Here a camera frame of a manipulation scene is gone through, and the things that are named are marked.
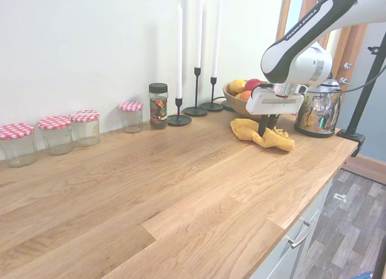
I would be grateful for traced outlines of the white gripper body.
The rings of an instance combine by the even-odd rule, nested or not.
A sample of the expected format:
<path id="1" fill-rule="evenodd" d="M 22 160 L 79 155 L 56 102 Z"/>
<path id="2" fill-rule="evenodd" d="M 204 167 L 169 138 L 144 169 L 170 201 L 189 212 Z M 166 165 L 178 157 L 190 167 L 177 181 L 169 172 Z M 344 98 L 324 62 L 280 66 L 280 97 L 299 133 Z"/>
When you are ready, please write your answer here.
<path id="1" fill-rule="evenodd" d="M 304 93 L 304 85 L 260 84 L 252 90 L 245 108 L 255 115 L 296 114 L 302 106 Z"/>

